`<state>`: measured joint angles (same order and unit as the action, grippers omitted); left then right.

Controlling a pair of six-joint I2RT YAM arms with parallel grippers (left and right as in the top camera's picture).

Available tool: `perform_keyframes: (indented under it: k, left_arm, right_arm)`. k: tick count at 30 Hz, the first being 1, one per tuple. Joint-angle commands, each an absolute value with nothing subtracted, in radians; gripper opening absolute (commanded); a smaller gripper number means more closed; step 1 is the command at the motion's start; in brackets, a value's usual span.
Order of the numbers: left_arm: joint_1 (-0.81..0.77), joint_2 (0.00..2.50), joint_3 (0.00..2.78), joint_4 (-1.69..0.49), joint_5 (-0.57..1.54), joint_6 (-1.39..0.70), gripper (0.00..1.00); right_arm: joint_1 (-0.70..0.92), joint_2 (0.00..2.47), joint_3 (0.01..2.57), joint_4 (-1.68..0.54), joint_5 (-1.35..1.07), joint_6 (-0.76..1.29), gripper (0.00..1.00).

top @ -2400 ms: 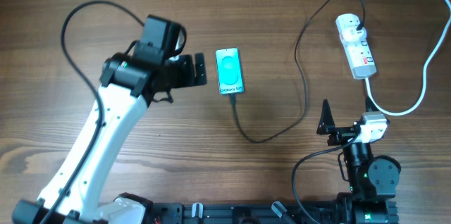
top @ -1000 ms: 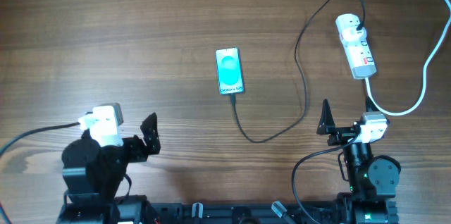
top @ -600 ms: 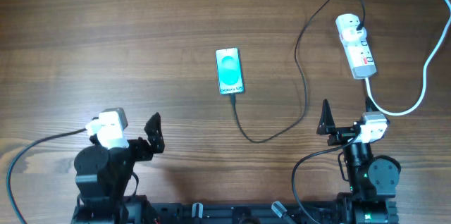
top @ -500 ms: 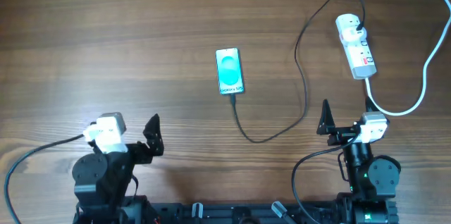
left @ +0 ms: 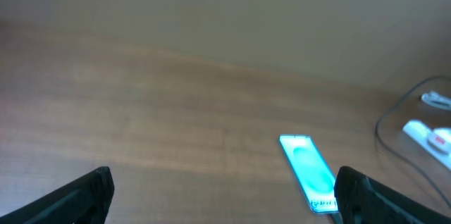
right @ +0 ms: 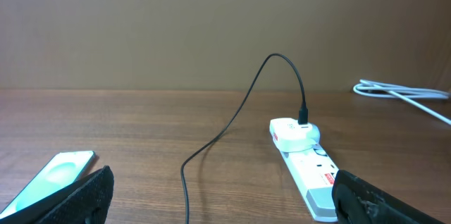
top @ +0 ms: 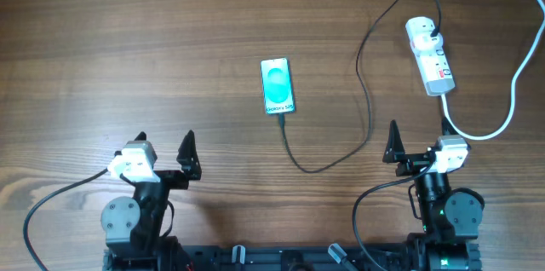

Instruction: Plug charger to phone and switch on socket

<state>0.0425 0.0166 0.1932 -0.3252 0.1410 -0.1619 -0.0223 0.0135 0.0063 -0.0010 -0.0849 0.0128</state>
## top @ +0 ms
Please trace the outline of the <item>white power strip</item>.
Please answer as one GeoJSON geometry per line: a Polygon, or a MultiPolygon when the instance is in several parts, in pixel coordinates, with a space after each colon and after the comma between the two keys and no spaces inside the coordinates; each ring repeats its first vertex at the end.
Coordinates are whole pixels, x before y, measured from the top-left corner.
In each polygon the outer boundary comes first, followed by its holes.
{"type": "MultiPolygon", "coordinates": [[[[405,24],[409,42],[416,34],[432,35],[435,28],[433,20],[423,16],[409,19],[405,24]]],[[[415,59],[427,95],[441,96],[455,88],[455,81],[443,47],[434,53],[415,56],[415,59]]]]}

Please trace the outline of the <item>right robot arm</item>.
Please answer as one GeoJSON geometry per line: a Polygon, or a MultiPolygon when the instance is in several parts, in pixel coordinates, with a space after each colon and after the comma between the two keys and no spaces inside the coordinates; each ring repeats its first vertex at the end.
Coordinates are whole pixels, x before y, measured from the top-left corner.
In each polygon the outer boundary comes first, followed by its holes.
{"type": "Polygon", "coordinates": [[[452,188],[449,174],[461,169],[469,154],[465,139],[442,122],[443,135],[424,153],[404,150],[397,123],[390,123],[382,161],[397,165],[396,176],[407,176],[416,190],[418,209],[413,216],[422,221],[422,234],[406,240],[409,270],[478,271],[483,268],[479,225],[484,198],[466,187],[452,188]]]}

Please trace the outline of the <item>Galaxy smartphone teal screen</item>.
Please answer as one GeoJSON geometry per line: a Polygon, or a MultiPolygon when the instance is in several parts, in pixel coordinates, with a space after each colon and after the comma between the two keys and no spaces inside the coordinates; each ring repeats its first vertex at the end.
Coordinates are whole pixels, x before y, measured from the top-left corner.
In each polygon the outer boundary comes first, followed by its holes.
{"type": "Polygon", "coordinates": [[[295,111],[290,66],[286,58],[261,61],[261,82],[266,114],[295,111]]]}

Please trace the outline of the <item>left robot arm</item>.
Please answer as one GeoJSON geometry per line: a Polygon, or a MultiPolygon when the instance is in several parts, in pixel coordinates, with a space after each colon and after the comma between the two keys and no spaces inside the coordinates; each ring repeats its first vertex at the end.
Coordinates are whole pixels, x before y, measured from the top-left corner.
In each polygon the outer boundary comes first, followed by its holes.
{"type": "Polygon", "coordinates": [[[201,179],[194,132],[188,131],[178,148],[180,169],[155,171],[157,160],[146,133],[141,132],[115,152],[107,166],[113,177],[133,186],[134,193],[113,199],[101,213],[107,246],[104,270],[195,269],[171,229],[161,231],[165,211],[175,211],[169,192],[186,190],[190,181],[201,179]]]}

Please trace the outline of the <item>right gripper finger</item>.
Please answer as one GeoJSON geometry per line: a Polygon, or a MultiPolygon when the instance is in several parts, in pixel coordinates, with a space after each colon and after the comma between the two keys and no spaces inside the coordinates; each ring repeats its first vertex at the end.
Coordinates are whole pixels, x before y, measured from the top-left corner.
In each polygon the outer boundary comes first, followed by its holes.
{"type": "Polygon", "coordinates": [[[442,136],[440,137],[440,148],[446,149],[466,149],[470,150],[471,146],[466,142],[463,136],[459,135],[454,129],[451,122],[443,117],[441,120],[442,136]]]}
{"type": "Polygon", "coordinates": [[[387,145],[382,158],[385,164],[399,163],[405,161],[404,145],[399,133],[399,127],[395,120],[390,122],[387,145]]]}

